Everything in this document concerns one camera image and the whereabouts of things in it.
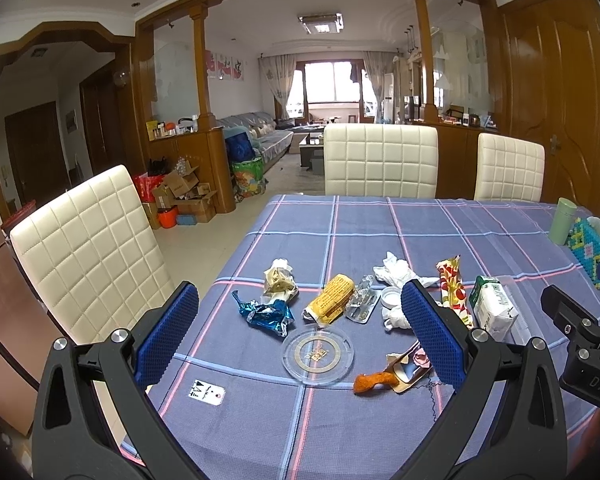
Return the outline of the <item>blue foil wrapper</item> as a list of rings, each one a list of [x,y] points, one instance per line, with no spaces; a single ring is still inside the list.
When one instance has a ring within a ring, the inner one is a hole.
[[[276,299],[270,304],[258,304],[257,301],[242,301],[238,291],[232,291],[232,297],[238,305],[240,316],[246,323],[258,330],[264,330],[280,339],[288,335],[289,326],[294,324],[294,315],[286,301]]]

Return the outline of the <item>green printed bag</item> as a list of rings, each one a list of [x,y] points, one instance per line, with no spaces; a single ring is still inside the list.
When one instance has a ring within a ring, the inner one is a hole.
[[[265,192],[264,163],[261,157],[233,162],[230,169],[235,180],[235,194],[240,200]]]

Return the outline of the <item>red gold snack wrapper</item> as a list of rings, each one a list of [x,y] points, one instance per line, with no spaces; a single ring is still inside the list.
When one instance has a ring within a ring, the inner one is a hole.
[[[442,306],[453,310],[471,330],[475,323],[467,307],[466,289],[460,275],[460,255],[439,261],[436,268],[439,273]]]

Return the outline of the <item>white paper tag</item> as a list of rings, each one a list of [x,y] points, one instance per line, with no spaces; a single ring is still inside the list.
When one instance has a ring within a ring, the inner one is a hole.
[[[188,397],[205,404],[219,406],[225,398],[225,389],[221,386],[212,385],[210,382],[195,379],[189,389]]]

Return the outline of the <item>yellow snack package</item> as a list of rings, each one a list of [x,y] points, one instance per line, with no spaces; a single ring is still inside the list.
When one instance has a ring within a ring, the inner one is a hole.
[[[302,318],[306,322],[316,323],[320,327],[332,324],[343,314],[344,307],[355,290],[354,281],[343,274],[334,276],[303,310]]]

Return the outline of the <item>silver blister pack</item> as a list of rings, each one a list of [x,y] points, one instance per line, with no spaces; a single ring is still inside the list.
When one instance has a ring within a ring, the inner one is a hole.
[[[366,324],[378,304],[380,291],[374,289],[375,278],[366,275],[355,285],[354,292],[344,308],[344,316],[352,322]]]

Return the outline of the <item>orange peel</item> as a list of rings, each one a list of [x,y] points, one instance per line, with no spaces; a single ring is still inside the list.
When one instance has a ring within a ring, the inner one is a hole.
[[[396,388],[400,384],[399,379],[391,372],[378,372],[370,375],[358,375],[353,383],[353,392],[363,394],[373,390],[376,386]]]

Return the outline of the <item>beige wrapper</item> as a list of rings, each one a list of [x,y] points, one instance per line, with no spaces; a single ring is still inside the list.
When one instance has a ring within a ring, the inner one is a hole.
[[[266,304],[276,300],[291,302],[298,294],[298,285],[292,274],[292,266],[287,259],[274,259],[264,272],[264,291],[262,299]]]

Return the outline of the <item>cardboard boxes pile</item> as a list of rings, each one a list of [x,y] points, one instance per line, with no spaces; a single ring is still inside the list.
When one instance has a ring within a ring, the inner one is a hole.
[[[135,179],[149,222],[162,229],[158,221],[159,209],[178,208],[176,226],[196,226],[208,223],[215,216],[211,185],[198,179],[197,166],[181,159],[167,174],[143,174]]]

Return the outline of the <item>clear glass ashtray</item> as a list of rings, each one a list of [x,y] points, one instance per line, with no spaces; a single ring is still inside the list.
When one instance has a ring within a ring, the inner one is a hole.
[[[336,328],[310,328],[288,335],[282,345],[282,364],[290,377],[310,387],[341,382],[354,362],[352,342]]]

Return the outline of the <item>blue plaid tablecloth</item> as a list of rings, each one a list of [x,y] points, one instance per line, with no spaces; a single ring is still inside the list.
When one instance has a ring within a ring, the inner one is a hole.
[[[354,349],[350,374],[309,387],[284,369],[279,339],[242,319],[232,291],[258,299],[265,270],[287,259],[299,287],[292,310],[300,314],[331,278],[364,278],[387,252],[421,276],[460,255],[466,286],[478,275],[514,285],[531,333],[562,364],[567,339],[541,310],[543,288],[558,286],[599,321],[600,290],[567,248],[548,239],[553,212],[547,204],[279,195],[256,220],[161,230],[172,278],[194,283],[201,303],[151,401],[212,479],[387,479],[452,391],[434,375],[402,394],[357,396],[352,382],[381,370],[412,335],[386,332],[379,312],[366,324],[340,318],[336,325]],[[223,387],[222,404],[189,399],[195,379]]]

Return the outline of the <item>coffee table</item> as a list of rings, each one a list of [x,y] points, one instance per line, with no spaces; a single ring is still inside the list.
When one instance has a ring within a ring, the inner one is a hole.
[[[300,166],[310,169],[312,159],[324,157],[324,142],[321,134],[308,134],[300,143]]]

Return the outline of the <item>white jar lid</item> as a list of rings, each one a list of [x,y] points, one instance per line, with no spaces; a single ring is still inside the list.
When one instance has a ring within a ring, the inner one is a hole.
[[[396,286],[385,287],[380,293],[380,301],[388,310],[400,307],[401,289]]]

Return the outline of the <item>green white milk carton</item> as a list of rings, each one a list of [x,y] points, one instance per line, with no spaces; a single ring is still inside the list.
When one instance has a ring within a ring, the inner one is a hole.
[[[478,275],[469,302],[480,328],[503,341],[518,318],[518,310],[497,278]]]

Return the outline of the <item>white tissue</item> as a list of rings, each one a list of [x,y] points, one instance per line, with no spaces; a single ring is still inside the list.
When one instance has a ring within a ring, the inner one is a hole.
[[[438,278],[422,278],[417,275],[405,260],[399,259],[392,252],[387,252],[385,259],[382,260],[382,265],[374,266],[373,271],[377,281],[385,284],[385,287],[399,287],[401,292],[403,286],[411,280],[419,281],[425,288],[439,283]],[[411,328],[401,306],[388,310],[381,304],[381,318],[386,332],[391,332],[392,330],[409,330]]]

